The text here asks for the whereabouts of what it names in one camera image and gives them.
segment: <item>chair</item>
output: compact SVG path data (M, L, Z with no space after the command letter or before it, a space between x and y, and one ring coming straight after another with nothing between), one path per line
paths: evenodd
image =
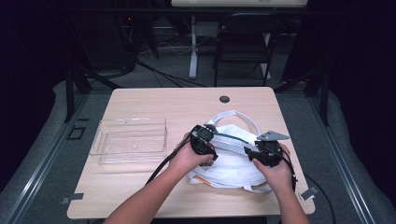
M234 13L226 16L218 27L217 46L213 68L217 87L219 62L222 63L266 63L262 85L268 76L274 39L282 29L282 20L273 15L258 13Z

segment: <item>chair backrest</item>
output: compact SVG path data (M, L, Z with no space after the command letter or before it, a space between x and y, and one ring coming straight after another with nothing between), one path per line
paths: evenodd
M218 31L243 34L277 33L282 29L282 25L282 20L274 15L234 13L219 23Z

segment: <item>clear plastic box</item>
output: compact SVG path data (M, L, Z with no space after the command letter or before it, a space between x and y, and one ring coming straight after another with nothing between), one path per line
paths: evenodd
M166 157L166 119L103 119L90 155L99 164L163 161Z

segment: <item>person's left hand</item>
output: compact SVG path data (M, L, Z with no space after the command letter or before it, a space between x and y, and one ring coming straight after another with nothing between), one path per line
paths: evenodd
M186 175L188 172L193 170L201 163L205 163L213 159L212 154L208 155L197 155L194 150L191 148L190 141L184 145L180 151L176 154L176 156L170 160L168 169L172 169L175 172L181 173L182 175Z

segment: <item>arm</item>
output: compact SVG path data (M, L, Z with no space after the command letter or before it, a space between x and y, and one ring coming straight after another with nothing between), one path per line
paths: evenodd
M290 154L286 146L282 144L280 144L280 146ZM284 161L272 168L262 165L262 163L256 159L253 160L253 163L257 169L265 175L268 184L274 191L277 201L279 202L282 223L310 223L291 187L291 172L289 166Z
M213 155L195 154L190 143L187 143L162 173L123 202L105 223L150 223L183 176L212 158Z

